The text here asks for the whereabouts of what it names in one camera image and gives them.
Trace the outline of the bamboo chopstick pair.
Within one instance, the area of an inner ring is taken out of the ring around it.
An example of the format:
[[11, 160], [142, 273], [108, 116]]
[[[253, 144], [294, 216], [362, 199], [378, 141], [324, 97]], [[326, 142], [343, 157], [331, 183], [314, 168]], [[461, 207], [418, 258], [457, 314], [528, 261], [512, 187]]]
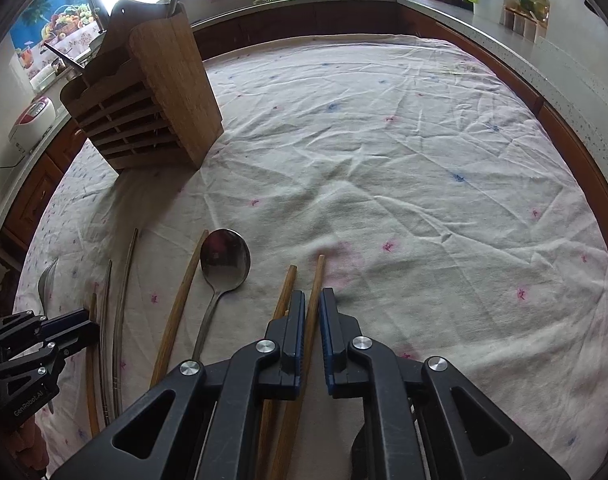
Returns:
[[311, 288], [307, 311], [304, 334], [304, 351], [302, 360], [302, 380], [299, 395], [296, 400], [287, 404], [281, 419], [281, 426], [277, 440], [275, 454], [267, 478], [269, 480], [283, 480], [287, 478], [294, 445], [297, 436], [298, 423], [302, 414], [302, 406], [306, 391], [307, 375], [310, 368], [311, 352], [313, 351], [313, 340], [318, 323], [318, 304], [321, 293], [323, 278], [325, 277], [325, 255], [320, 254], [317, 258], [315, 275], [313, 276], [313, 287]]

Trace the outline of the left silver fork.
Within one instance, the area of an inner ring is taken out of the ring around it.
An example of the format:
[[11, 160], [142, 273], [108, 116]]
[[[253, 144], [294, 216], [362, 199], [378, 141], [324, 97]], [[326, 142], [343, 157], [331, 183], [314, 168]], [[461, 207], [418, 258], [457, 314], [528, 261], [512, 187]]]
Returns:
[[38, 299], [41, 304], [41, 310], [43, 314], [48, 313], [49, 301], [51, 297], [51, 288], [54, 280], [54, 273], [56, 271], [57, 258], [46, 266], [40, 275], [38, 280]]

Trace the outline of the silver spoon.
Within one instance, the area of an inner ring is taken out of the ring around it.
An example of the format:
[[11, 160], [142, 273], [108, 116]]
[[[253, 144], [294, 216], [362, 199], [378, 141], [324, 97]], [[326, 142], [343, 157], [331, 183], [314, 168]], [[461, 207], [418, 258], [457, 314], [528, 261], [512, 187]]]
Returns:
[[200, 258], [203, 276], [213, 294], [197, 333], [192, 352], [193, 361], [201, 359], [220, 298], [243, 285], [251, 268], [249, 246], [238, 232], [230, 229], [210, 232], [202, 244]]

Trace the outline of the floral white tablecloth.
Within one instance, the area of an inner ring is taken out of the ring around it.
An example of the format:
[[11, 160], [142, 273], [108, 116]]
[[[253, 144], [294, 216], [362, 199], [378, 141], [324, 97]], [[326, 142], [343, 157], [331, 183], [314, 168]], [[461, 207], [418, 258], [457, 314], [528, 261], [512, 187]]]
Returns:
[[203, 351], [265, 331], [289, 266], [399, 356], [444, 356], [574, 479], [608, 449], [608, 251], [569, 167], [523, 102], [448, 42], [351, 35], [275, 41], [206, 65], [223, 135], [199, 170], [116, 172], [86, 143], [34, 234], [15, 309], [103, 295], [125, 310], [121, 397], [150, 385], [204, 230], [249, 245], [244, 285]]

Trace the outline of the white rice cooker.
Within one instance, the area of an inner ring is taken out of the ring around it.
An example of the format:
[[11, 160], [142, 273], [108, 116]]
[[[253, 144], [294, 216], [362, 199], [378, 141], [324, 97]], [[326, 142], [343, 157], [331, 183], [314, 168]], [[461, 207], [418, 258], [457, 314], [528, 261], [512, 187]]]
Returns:
[[40, 96], [17, 118], [8, 142], [21, 155], [30, 153], [55, 122], [55, 107], [50, 98]]

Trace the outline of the wooden utensil holder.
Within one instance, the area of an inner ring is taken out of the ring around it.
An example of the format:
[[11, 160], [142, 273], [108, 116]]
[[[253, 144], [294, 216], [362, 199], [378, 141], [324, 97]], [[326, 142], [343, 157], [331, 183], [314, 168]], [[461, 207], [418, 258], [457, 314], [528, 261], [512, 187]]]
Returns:
[[98, 53], [60, 94], [116, 171], [199, 169], [223, 118], [182, 4], [121, 0]]

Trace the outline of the fruit poster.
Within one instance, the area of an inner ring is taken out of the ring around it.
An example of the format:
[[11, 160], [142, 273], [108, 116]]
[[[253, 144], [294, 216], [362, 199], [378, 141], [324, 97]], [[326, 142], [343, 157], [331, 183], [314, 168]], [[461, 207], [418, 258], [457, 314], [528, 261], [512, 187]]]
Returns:
[[77, 60], [90, 50], [100, 26], [89, 0], [32, 0], [10, 35], [18, 62], [33, 81], [57, 59], [47, 44]]

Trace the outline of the spice jar rack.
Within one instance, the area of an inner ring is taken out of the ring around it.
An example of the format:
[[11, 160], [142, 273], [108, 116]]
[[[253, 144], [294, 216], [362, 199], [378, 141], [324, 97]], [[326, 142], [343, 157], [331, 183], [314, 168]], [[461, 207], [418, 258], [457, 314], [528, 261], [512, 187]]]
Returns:
[[550, 0], [505, 0], [502, 24], [523, 38], [536, 42], [548, 32]]

